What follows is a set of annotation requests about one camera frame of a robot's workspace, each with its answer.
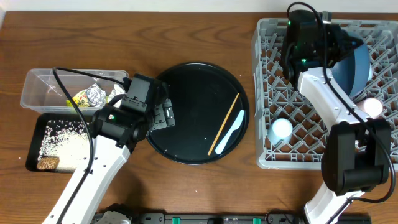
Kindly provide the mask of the pink plastic cup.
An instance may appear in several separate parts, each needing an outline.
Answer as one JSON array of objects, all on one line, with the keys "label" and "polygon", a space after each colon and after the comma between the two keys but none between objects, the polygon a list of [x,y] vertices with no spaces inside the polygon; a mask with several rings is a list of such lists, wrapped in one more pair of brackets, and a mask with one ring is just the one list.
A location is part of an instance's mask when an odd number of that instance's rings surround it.
[{"label": "pink plastic cup", "polygon": [[372,119],[380,117],[383,111],[383,104],[377,98],[366,98],[356,104],[356,106]]}]

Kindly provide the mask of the brown walnut cookie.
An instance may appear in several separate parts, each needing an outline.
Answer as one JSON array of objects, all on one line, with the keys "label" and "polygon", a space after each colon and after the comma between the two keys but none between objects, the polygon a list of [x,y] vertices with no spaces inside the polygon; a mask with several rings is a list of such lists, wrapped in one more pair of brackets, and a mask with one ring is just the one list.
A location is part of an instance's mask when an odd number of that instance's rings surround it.
[{"label": "brown walnut cookie", "polygon": [[60,163],[59,157],[42,157],[38,163],[38,170],[55,170]]}]

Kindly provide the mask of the white tissue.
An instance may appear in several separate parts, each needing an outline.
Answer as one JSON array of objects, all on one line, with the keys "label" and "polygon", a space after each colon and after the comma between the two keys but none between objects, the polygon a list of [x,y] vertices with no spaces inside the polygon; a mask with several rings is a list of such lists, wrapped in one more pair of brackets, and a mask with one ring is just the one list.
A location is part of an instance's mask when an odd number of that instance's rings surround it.
[{"label": "white tissue", "polygon": [[114,84],[111,93],[107,96],[106,102],[109,103],[115,96],[122,94],[126,94],[124,88],[118,84]]}]

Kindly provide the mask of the white rice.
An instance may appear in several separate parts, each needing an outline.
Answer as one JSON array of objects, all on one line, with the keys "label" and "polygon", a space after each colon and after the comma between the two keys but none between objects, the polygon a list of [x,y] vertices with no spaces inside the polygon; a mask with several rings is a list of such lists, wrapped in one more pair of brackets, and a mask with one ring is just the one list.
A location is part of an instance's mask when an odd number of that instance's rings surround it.
[{"label": "white rice", "polygon": [[45,125],[37,162],[42,157],[59,157],[60,163],[51,172],[73,173],[90,155],[90,146],[81,121],[50,120]]}]

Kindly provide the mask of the dark blue plate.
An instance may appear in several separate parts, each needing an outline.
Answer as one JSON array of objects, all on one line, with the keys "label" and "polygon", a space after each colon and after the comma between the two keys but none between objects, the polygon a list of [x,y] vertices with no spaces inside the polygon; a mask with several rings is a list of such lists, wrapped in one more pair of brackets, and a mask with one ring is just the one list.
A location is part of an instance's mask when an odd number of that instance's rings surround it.
[{"label": "dark blue plate", "polygon": [[359,95],[371,76],[369,50],[365,43],[331,68],[333,78],[350,97]]}]

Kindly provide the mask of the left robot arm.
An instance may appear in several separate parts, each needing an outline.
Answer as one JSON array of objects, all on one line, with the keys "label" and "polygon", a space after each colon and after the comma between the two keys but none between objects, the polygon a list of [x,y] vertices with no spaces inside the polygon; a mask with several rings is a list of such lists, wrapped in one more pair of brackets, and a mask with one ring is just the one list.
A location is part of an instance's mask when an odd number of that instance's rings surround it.
[{"label": "left robot arm", "polygon": [[174,126],[169,86],[133,78],[124,95],[97,110],[88,129],[90,154],[76,168],[45,223],[90,223],[110,183],[136,144]]}]

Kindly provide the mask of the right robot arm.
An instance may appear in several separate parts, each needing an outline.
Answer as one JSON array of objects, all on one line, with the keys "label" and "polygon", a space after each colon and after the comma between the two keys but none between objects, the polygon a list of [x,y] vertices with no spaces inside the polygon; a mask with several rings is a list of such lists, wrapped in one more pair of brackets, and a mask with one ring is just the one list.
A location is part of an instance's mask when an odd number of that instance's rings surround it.
[{"label": "right robot arm", "polygon": [[282,44],[284,77],[315,108],[328,130],[321,160],[323,183],[305,204],[305,223],[336,223],[343,211],[376,186],[396,186],[391,161],[391,127],[353,101],[371,71],[369,50],[360,35],[331,21],[304,2],[287,9]]}]

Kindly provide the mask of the white plastic knife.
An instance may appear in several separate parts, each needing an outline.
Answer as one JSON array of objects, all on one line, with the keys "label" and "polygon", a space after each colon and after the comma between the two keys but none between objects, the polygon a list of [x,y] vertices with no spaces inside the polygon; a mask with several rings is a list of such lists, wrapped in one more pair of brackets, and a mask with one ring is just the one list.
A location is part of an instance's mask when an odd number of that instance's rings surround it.
[{"label": "white plastic knife", "polygon": [[217,147],[215,149],[215,152],[217,154],[221,154],[224,151],[226,144],[228,143],[232,133],[239,129],[241,123],[243,122],[244,114],[245,114],[245,111],[240,110],[239,114],[237,115],[236,119],[234,120],[234,123],[231,125],[230,129],[225,134],[224,138],[217,145]]}]

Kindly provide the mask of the light blue plastic cup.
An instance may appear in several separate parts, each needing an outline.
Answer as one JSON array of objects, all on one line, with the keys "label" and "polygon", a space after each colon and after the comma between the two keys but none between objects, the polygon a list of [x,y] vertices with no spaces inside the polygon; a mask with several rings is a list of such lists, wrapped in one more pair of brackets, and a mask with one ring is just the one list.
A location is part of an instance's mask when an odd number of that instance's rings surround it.
[{"label": "light blue plastic cup", "polygon": [[292,123],[287,119],[279,118],[268,129],[268,140],[272,145],[278,145],[280,142],[288,144],[292,137],[292,131]]}]

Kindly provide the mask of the wooden chopstick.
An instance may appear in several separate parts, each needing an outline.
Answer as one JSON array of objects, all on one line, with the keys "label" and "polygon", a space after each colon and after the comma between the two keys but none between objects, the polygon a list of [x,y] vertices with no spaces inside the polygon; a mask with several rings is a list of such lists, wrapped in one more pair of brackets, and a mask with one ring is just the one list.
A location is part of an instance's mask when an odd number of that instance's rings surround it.
[{"label": "wooden chopstick", "polygon": [[216,136],[215,136],[215,139],[214,139],[214,141],[213,141],[213,143],[212,143],[212,145],[211,145],[211,147],[210,147],[208,153],[207,153],[208,156],[210,156],[211,153],[213,152],[213,150],[214,150],[214,148],[215,148],[215,144],[216,144],[217,141],[218,141],[218,138],[219,138],[219,136],[220,136],[220,134],[221,134],[221,132],[222,132],[222,130],[223,130],[223,128],[224,128],[224,126],[225,126],[225,124],[226,124],[226,122],[227,122],[227,120],[228,120],[228,118],[229,118],[229,116],[230,116],[230,114],[231,114],[231,112],[232,112],[232,110],[233,110],[235,104],[236,104],[237,99],[239,98],[239,95],[240,95],[240,94],[239,94],[239,92],[238,92],[238,93],[236,94],[236,96],[235,96],[235,98],[234,98],[234,100],[233,100],[231,106],[229,107],[229,110],[228,110],[226,116],[224,117],[224,120],[223,120],[223,122],[222,122],[222,124],[221,124],[221,126],[220,126],[220,128],[219,128],[219,130],[218,130],[218,132],[217,132],[217,134],[216,134]]}]

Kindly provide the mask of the yellow foil snack wrapper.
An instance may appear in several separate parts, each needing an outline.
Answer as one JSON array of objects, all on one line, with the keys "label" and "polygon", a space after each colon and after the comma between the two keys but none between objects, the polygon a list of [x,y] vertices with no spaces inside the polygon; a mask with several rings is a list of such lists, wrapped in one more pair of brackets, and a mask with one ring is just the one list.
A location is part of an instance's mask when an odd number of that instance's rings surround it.
[{"label": "yellow foil snack wrapper", "polygon": [[106,92],[95,83],[78,92],[72,99],[78,107],[102,107],[106,104],[107,96]]}]

